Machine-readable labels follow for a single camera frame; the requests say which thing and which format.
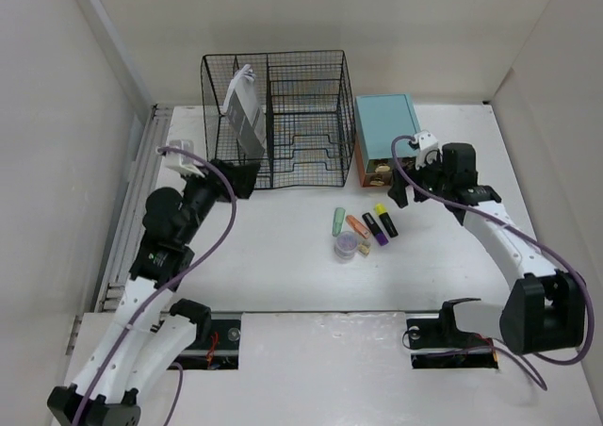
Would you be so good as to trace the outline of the green highlighter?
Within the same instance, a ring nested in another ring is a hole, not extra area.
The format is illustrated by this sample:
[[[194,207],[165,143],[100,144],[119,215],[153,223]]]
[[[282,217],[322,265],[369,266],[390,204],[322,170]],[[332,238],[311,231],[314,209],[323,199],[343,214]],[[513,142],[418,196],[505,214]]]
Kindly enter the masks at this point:
[[[334,210],[333,224],[332,224],[332,236],[337,237],[343,228],[343,222],[346,217],[346,210],[343,207],[337,207]]]

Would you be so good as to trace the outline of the clear jar purple contents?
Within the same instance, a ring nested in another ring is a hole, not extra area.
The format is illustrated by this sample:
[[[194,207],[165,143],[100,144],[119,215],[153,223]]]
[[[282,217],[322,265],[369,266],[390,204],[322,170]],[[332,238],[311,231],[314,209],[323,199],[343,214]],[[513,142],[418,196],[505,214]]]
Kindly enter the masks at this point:
[[[334,253],[342,260],[351,260],[355,257],[359,247],[359,239],[354,232],[341,232],[334,241]]]

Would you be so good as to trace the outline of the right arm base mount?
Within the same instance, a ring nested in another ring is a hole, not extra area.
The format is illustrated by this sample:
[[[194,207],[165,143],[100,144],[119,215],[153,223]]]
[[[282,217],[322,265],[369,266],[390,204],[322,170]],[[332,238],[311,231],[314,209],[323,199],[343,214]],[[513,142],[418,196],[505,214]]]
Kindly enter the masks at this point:
[[[413,314],[406,319],[402,345],[411,352],[413,369],[498,369],[494,342],[461,331],[454,307],[477,298],[444,301],[437,314]]]

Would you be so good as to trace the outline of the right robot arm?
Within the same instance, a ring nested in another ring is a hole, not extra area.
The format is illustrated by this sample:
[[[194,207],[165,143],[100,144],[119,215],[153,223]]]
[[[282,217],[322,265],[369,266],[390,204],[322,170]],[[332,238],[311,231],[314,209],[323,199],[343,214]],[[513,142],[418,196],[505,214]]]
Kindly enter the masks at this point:
[[[501,197],[480,184],[476,152],[468,143],[439,145],[430,132],[405,137],[414,165],[395,169],[389,197],[398,207],[433,199],[451,212],[496,263],[510,289],[502,306],[479,298],[443,302],[436,318],[409,319],[413,349],[469,348],[484,336],[501,340],[515,355],[532,354],[560,365],[550,352],[575,349],[585,358],[595,334],[593,303],[583,278],[560,255],[516,228]]]

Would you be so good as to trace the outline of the grey packaged notebook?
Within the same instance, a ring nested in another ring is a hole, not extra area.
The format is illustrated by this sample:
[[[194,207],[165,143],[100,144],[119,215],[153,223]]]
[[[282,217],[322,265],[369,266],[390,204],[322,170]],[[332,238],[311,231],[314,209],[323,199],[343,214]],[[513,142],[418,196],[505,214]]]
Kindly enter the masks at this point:
[[[245,64],[231,79],[221,109],[244,155],[261,159],[267,149],[266,115],[250,64]]]

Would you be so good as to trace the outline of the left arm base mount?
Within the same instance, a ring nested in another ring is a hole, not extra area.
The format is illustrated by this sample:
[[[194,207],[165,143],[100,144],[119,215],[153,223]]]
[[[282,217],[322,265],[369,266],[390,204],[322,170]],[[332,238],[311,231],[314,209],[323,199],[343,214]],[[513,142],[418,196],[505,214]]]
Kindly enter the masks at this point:
[[[199,329],[189,318],[179,323],[193,324],[195,340],[175,358],[171,369],[178,363],[184,370],[235,370],[238,369],[239,345],[242,335],[242,316],[235,313],[211,315],[207,332]]]

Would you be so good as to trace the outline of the yellow black highlighter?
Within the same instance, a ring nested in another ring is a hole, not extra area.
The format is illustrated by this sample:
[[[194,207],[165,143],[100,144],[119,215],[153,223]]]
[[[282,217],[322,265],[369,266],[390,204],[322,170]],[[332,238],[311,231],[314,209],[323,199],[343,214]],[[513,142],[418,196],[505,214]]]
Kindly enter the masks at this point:
[[[399,232],[398,232],[395,224],[393,223],[386,207],[383,204],[376,204],[374,206],[374,211],[377,214],[378,218],[380,219],[387,235],[390,236],[391,238],[397,237],[399,235]]]

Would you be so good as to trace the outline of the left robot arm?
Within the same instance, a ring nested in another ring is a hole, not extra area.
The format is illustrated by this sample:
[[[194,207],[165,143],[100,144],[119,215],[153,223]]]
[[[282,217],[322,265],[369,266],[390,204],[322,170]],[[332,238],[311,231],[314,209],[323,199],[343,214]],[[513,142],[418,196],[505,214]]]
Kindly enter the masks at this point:
[[[144,233],[112,322],[86,365],[67,386],[53,388],[47,406],[61,425],[137,425],[140,405],[161,374],[188,346],[211,334],[211,310],[172,297],[202,263],[189,248],[217,202],[251,196],[257,162],[217,159],[175,166],[182,191],[158,188],[146,200]]]

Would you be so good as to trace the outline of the purple black highlighter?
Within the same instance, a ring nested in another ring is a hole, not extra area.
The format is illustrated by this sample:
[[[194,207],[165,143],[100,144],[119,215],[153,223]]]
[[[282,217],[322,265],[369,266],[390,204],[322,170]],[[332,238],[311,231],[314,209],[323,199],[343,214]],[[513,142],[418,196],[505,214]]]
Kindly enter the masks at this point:
[[[385,232],[381,226],[375,221],[374,217],[370,213],[364,213],[362,215],[363,221],[365,222],[368,230],[375,237],[376,241],[380,246],[385,246],[389,243]]]

